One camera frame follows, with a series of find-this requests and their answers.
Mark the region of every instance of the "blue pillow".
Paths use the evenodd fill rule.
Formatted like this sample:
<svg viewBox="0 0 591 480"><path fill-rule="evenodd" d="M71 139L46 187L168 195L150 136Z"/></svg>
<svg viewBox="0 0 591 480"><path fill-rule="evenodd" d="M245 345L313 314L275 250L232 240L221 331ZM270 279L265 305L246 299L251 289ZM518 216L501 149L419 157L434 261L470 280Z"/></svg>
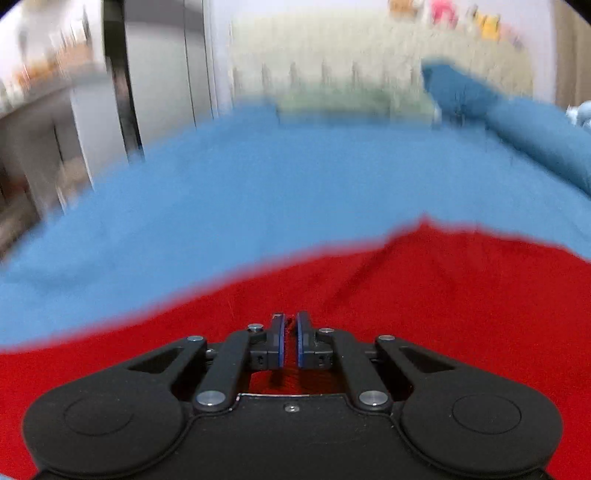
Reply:
<svg viewBox="0 0 591 480"><path fill-rule="evenodd" d="M447 63L423 63L425 90L445 116L482 120L502 95Z"/></svg>
<svg viewBox="0 0 591 480"><path fill-rule="evenodd" d="M485 123L504 141L591 196L591 134L549 103L498 102Z"/></svg>

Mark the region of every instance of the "stuffed toy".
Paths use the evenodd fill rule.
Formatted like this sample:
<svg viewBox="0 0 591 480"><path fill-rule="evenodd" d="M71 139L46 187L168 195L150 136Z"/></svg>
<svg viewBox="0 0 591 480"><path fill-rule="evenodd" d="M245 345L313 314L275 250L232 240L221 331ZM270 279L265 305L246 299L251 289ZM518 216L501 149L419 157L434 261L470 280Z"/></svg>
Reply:
<svg viewBox="0 0 591 480"><path fill-rule="evenodd" d="M499 41L501 39L500 15L483 15L478 7L470 10L473 22L480 29L480 36L485 40Z"/></svg>
<svg viewBox="0 0 591 480"><path fill-rule="evenodd" d="M591 102L585 102L579 107L569 106L566 116L569 117L573 125L583 127L591 132Z"/></svg>
<svg viewBox="0 0 591 480"><path fill-rule="evenodd" d="M501 40L513 44L515 48L521 49L524 47L519 34L506 24L501 24Z"/></svg>
<svg viewBox="0 0 591 480"><path fill-rule="evenodd" d="M421 23L433 25L433 12L431 11L430 0L413 0L413 7L417 11Z"/></svg>
<svg viewBox="0 0 591 480"><path fill-rule="evenodd" d="M415 17L417 15L414 0L388 0L388 4L392 15L410 17Z"/></svg>
<svg viewBox="0 0 591 480"><path fill-rule="evenodd" d="M433 14L434 25L440 24L456 28L456 7L452 0L432 0L431 12Z"/></svg>

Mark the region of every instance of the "green pillow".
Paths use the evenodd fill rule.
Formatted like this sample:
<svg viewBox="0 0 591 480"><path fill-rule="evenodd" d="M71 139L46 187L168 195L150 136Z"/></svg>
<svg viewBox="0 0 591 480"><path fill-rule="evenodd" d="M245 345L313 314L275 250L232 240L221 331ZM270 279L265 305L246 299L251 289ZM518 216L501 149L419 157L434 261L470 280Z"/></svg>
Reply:
<svg viewBox="0 0 591 480"><path fill-rule="evenodd" d="M309 86L277 98L281 114L363 115L378 118L437 119L438 107L420 87Z"/></svg>

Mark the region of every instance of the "white wall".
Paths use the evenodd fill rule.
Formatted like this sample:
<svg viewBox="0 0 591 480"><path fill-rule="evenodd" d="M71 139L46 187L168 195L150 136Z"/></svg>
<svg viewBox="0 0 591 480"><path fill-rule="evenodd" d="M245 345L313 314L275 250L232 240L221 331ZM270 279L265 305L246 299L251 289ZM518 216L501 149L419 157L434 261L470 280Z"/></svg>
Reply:
<svg viewBox="0 0 591 480"><path fill-rule="evenodd" d="M73 20L81 19L83 8L86 8L90 36L93 38L94 60L104 64L102 0L54 0L36 14L26 13L22 4L17 4L0 20L0 79L10 79L22 65L18 32L23 25L27 25L30 32L28 50L35 58L45 53L49 34L68 27Z"/></svg>
<svg viewBox="0 0 591 480"><path fill-rule="evenodd" d="M478 4L484 13L501 14L523 37L535 68L535 96L554 101L556 86L556 45L551 0L456 0L467 11ZM311 9L363 8L387 11L387 0L206 0L206 18L213 40L217 105L221 111L230 107L228 44L233 18L270 15Z"/></svg>

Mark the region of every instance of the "curtain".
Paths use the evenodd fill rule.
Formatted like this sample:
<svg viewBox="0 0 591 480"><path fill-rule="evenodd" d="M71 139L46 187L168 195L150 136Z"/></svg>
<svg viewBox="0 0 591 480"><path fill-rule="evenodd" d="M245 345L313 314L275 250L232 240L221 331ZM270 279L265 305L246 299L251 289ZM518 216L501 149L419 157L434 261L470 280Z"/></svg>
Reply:
<svg viewBox="0 0 591 480"><path fill-rule="evenodd" d="M591 25L564 0L554 0L556 104L566 108L591 100Z"/></svg>

